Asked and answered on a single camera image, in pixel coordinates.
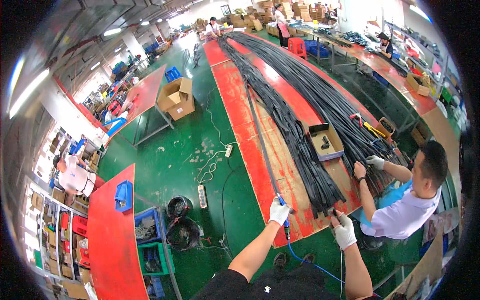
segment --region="power strip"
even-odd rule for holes
[[[205,196],[205,187],[203,186],[203,184],[198,186],[198,198],[200,199],[200,207],[206,208],[207,198]]]
[[[227,145],[227,151],[225,152],[225,157],[230,157],[230,154],[232,153],[233,146],[232,145]]]

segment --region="glove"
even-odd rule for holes
[[[344,213],[338,217],[338,220],[332,217],[332,225],[334,226],[336,242],[342,250],[357,242],[355,231],[353,230],[353,222]]]
[[[282,226],[288,217],[289,210],[290,208],[288,205],[280,204],[278,197],[273,198],[272,205],[270,206],[270,219],[268,222],[275,221]]]
[[[379,158],[376,155],[372,155],[372,156],[367,157],[367,164],[374,165],[375,168],[377,168],[379,170],[384,169],[384,162],[385,162],[385,160],[383,158]]]

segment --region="blue apron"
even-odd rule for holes
[[[383,196],[378,201],[378,208],[381,209],[387,206],[392,205],[393,203],[397,202],[398,200],[403,198],[404,192],[412,186],[412,180],[409,182],[404,183],[402,186],[398,187],[398,189],[392,189],[389,191],[385,196]],[[372,228],[372,224],[367,220],[365,216],[365,212],[363,211],[363,207],[357,209],[351,214],[352,217],[356,218],[360,223],[367,225],[368,227]]]

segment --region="white shirt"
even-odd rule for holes
[[[59,173],[59,183],[64,189],[83,191],[85,196],[90,196],[96,176],[78,165],[78,157],[67,155],[65,157],[67,169]]]
[[[205,27],[205,35],[211,35],[211,32],[217,33],[219,31],[219,26],[218,23],[213,24],[213,26],[208,23],[207,26]]]
[[[283,24],[287,24],[287,21],[285,20],[285,16],[282,14],[281,11],[275,11],[275,21],[277,23],[283,23]]]
[[[435,212],[442,194],[442,187],[431,199],[417,198],[409,187],[403,193],[402,199],[390,206],[377,209],[372,216],[372,227],[361,224],[360,228],[366,235],[388,237],[403,240],[412,235]]]

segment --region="red pliers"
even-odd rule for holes
[[[363,127],[362,122],[361,122],[361,115],[360,113],[356,113],[350,116],[350,119],[358,119],[359,120],[359,126]]]

